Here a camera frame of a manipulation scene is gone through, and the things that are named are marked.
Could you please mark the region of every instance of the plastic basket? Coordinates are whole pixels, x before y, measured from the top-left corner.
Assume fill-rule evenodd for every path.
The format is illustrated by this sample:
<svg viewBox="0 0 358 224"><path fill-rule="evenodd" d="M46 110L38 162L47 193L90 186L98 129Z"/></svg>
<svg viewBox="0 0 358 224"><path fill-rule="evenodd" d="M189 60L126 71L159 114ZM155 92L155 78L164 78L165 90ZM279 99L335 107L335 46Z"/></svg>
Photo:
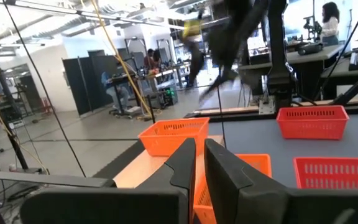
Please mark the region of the plastic basket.
<svg viewBox="0 0 358 224"><path fill-rule="evenodd" d="M197 155L204 152L204 141L208 136L209 118L189 118L157 121L139 138L151 156L171 156L186 138L196 141Z"/></svg>
<svg viewBox="0 0 358 224"><path fill-rule="evenodd" d="M281 108L277 122L285 139L340 140L349 117L343 106Z"/></svg>
<svg viewBox="0 0 358 224"><path fill-rule="evenodd" d="M272 166L268 154L249 154L236 155L246 163L258 169L265 175L272 177ZM197 214L201 224L216 224L214 210L212 208L211 197L209 196L208 186L205 175L200 179L195 190L193 210Z"/></svg>
<svg viewBox="0 0 358 224"><path fill-rule="evenodd" d="M358 158L294 158L300 189L358 189Z"/></svg>

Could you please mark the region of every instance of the ceiling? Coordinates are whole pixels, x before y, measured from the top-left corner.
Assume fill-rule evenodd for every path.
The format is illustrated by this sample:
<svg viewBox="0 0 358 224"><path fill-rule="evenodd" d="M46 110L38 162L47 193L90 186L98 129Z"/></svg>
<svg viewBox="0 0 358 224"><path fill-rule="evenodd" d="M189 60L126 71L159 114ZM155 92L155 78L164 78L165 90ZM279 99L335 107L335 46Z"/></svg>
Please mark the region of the ceiling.
<svg viewBox="0 0 358 224"><path fill-rule="evenodd" d="M138 21L154 22L165 26L166 19L188 19L186 7L205 0L97 0L99 10L107 16L136 19ZM62 14L51 12L54 7L65 10L81 10L93 12L94 8L90 0L17 0L16 5L25 4L30 7L48 9L36 10L25 7L9 6L9 10L15 20L22 37L27 44L45 42L57 35L74 36L82 32L99 27L95 18L79 16L77 14ZM116 27L125 28L132 22L110 21ZM0 0L0 44L19 43L19 37L12 25L11 19L6 12L2 0Z"/></svg>

